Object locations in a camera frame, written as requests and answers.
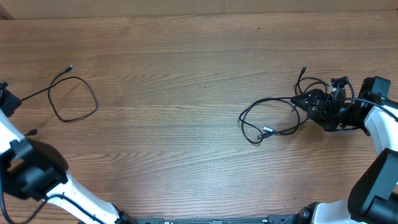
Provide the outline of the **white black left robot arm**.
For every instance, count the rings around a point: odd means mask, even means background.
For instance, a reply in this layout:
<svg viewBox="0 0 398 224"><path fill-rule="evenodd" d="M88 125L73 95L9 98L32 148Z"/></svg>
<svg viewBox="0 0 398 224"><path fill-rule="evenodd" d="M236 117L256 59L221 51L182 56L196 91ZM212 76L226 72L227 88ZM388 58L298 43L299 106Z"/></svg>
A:
<svg viewBox="0 0 398 224"><path fill-rule="evenodd" d="M75 180L64 157L51 145L28 138L9 120L20 99L1 83L1 193L32 198L67 211L81 223L134 223Z"/></svg>

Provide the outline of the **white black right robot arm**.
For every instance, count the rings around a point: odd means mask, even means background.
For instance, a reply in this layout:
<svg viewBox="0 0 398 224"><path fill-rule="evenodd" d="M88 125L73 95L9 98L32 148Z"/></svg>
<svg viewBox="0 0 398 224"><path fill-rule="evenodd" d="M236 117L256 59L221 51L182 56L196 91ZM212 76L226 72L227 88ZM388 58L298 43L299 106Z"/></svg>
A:
<svg viewBox="0 0 398 224"><path fill-rule="evenodd" d="M346 200L314 202L285 223L397 224L397 102L388 98L390 81L365 78L356 97L345 94L347 77L331 80L329 93L307 90L291 99L324 131L362 130L373 142L376 158Z"/></svg>

